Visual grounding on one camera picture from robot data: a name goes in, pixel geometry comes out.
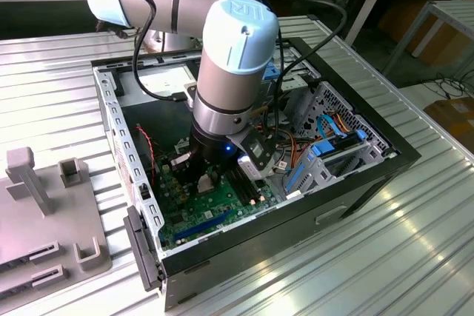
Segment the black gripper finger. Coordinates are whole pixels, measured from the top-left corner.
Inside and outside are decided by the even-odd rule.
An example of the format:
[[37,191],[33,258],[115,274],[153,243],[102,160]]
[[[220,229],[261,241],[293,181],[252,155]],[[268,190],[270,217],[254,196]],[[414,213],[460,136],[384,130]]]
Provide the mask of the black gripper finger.
[[170,161],[173,177],[182,185],[191,185],[190,191],[198,193],[198,180],[206,172],[206,163],[198,153],[187,152]]

